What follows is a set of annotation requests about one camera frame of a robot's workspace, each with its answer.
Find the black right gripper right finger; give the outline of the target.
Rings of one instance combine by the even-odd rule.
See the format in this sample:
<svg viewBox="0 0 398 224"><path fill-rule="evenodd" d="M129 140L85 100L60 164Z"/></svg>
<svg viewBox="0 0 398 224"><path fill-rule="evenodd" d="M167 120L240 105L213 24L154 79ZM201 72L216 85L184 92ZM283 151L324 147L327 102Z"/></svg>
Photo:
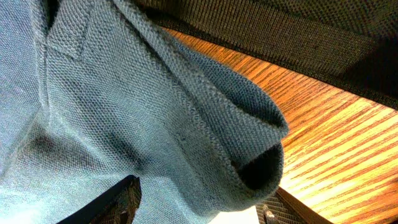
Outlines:
<svg viewBox="0 0 398 224"><path fill-rule="evenodd" d="M279 187L256 204L260 224L333 224Z"/></svg>

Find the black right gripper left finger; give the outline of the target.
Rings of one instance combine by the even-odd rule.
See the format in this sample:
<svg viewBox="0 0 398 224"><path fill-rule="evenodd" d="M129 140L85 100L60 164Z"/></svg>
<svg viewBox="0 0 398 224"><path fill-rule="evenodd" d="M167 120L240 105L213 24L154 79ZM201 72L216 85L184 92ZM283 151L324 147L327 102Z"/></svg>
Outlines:
<svg viewBox="0 0 398 224"><path fill-rule="evenodd" d="M129 224L141 197L139 178L129 175L58 224Z"/></svg>

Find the blue polo shirt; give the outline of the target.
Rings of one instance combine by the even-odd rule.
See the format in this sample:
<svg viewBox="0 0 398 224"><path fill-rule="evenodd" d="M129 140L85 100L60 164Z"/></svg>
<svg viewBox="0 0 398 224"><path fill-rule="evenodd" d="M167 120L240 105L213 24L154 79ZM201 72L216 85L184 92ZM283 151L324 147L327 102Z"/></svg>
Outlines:
<svg viewBox="0 0 398 224"><path fill-rule="evenodd" d="M288 130L132 2L1 2L2 223L57 223L130 175L134 223L208 223L277 190Z"/></svg>

